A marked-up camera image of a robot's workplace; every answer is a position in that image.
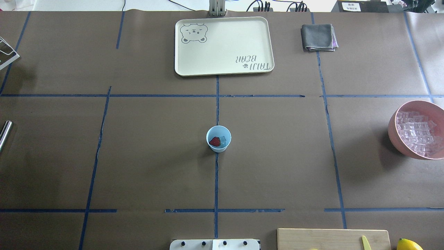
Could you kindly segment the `steel muddler black tip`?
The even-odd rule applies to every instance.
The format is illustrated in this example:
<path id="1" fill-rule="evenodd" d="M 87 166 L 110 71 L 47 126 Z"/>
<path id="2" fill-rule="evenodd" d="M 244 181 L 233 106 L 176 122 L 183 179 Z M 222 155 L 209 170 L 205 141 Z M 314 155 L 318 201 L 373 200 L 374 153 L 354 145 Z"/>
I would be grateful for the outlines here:
<path id="1" fill-rule="evenodd" d="M 6 143 L 6 140 L 9 136 L 12 125 L 13 125 L 13 122 L 11 120 L 7 120 L 4 123 L 4 126 L 3 126 L 1 134 L 0 134 L 0 152 L 2 152 L 2 149 L 3 149 L 3 147 Z"/>

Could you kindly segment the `aluminium frame post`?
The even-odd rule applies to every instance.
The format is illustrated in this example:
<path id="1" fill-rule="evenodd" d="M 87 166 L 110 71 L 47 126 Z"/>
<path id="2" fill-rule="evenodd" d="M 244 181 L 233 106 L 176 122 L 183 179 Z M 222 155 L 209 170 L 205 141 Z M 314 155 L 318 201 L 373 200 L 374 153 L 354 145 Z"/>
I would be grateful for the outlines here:
<path id="1" fill-rule="evenodd" d="M 225 16 L 225 0 L 209 0 L 209 15 L 210 16 Z"/>

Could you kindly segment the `yellow lemon near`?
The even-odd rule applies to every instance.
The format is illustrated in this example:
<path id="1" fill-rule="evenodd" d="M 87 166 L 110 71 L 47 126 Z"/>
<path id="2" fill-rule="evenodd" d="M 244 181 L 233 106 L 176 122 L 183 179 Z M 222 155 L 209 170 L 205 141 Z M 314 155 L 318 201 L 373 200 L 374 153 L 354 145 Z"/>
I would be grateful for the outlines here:
<path id="1" fill-rule="evenodd" d="M 396 246 L 397 250 L 423 250 L 423 248 L 416 242 L 409 240 L 409 239 L 405 239 L 405 238 L 400 238 L 398 240 L 398 245 Z"/>

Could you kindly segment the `pink bowl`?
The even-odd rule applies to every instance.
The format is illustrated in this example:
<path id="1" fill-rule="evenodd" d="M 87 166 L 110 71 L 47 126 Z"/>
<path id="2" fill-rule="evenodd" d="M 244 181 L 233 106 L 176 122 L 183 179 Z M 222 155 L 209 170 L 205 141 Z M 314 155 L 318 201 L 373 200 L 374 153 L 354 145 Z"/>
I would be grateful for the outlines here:
<path id="1" fill-rule="evenodd" d="M 428 101 L 409 101 L 392 115 L 387 132 L 402 154 L 421 160 L 442 160 L 444 113 Z"/>

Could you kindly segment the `wooden cutting board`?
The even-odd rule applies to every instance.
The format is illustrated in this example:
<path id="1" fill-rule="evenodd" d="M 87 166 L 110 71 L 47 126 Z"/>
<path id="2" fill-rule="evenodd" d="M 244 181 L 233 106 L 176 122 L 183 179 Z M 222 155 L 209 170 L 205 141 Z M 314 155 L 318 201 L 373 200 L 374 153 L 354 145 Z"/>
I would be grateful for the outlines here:
<path id="1" fill-rule="evenodd" d="M 276 230 L 279 250 L 363 250 L 365 236 L 372 250 L 390 250 L 389 233 L 384 230 L 292 229 Z"/>

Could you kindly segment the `small strawberry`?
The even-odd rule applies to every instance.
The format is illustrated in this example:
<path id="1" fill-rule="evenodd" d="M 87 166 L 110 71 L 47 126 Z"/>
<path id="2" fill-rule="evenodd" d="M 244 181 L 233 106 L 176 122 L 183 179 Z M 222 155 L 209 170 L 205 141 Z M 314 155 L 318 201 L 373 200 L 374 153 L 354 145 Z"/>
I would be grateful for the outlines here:
<path id="1" fill-rule="evenodd" d="M 209 145 L 213 147 L 219 147 L 220 146 L 220 139 L 219 137 L 215 136 L 209 141 Z"/>

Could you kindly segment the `light blue paper cup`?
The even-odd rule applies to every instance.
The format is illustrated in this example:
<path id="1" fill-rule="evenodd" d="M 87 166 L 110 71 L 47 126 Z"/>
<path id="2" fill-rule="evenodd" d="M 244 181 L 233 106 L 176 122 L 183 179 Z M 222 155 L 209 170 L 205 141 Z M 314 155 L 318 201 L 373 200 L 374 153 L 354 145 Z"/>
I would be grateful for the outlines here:
<path id="1" fill-rule="evenodd" d="M 231 142 L 232 136 L 228 128 L 216 125 L 206 133 L 206 142 L 213 152 L 224 152 Z"/>

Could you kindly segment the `yellow plastic knife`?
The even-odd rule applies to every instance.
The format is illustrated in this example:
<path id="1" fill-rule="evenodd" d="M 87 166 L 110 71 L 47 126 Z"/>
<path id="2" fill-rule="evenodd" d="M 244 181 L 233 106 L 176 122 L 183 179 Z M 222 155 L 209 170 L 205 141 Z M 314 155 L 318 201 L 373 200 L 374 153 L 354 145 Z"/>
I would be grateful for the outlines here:
<path id="1" fill-rule="evenodd" d="M 361 236 L 363 250 L 372 250 L 366 236 Z"/>

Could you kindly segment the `black box device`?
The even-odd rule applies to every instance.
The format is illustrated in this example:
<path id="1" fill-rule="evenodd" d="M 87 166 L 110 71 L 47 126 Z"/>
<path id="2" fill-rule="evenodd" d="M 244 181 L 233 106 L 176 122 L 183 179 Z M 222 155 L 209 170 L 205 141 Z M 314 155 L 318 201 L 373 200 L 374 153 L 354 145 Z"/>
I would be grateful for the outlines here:
<path id="1" fill-rule="evenodd" d="M 384 1 L 337 0 L 332 13 L 389 13 Z"/>

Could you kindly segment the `folded grey cloth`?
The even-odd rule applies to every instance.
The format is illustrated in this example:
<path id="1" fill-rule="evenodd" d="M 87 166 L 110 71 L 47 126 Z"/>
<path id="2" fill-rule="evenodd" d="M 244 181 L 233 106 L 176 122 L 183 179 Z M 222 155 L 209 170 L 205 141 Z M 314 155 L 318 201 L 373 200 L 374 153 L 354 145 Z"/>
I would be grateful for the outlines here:
<path id="1" fill-rule="evenodd" d="M 334 52 L 339 47 L 332 24 L 303 24 L 301 39 L 303 48 L 309 52 Z"/>

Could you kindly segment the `pile of clear ice cubes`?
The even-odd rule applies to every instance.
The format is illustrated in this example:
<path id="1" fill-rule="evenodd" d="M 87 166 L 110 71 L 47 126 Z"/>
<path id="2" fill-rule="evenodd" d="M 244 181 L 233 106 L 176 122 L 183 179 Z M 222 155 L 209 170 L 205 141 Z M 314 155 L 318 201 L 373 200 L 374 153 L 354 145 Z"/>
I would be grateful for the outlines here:
<path id="1" fill-rule="evenodd" d="M 395 128 L 401 141 L 422 157 L 431 158 L 443 149 L 443 135 L 439 135 L 437 123 L 420 112 L 398 112 Z"/>

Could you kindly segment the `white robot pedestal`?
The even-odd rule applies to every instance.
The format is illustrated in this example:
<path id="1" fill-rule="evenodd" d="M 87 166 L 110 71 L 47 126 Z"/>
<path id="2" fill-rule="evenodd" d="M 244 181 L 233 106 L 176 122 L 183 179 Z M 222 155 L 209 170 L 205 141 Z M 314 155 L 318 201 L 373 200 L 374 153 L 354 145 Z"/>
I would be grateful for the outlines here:
<path id="1" fill-rule="evenodd" d="M 260 250 L 257 239 L 176 239 L 170 250 Z"/>

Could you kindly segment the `clear ice cube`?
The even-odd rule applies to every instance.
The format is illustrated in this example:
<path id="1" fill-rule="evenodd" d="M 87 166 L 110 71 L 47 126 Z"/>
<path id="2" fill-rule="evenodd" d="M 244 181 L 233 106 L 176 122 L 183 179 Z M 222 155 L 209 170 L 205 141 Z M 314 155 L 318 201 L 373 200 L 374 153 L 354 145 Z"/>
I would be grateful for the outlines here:
<path id="1" fill-rule="evenodd" d="M 219 137 L 219 139 L 220 139 L 220 145 L 221 146 L 226 146 L 227 145 L 227 139 L 226 139 L 225 136 L 221 136 L 221 137 Z"/>

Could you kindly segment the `cream bear tray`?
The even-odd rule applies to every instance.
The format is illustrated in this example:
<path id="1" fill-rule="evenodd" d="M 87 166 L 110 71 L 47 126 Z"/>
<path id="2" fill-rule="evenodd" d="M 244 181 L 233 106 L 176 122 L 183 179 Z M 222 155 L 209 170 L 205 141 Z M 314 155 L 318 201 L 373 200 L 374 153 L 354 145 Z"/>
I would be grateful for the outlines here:
<path id="1" fill-rule="evenodd" d="M 180 76 L 268 73 L 274 66 L 264 17 L 181 19 L 176 23 L 174 69 Z"/>

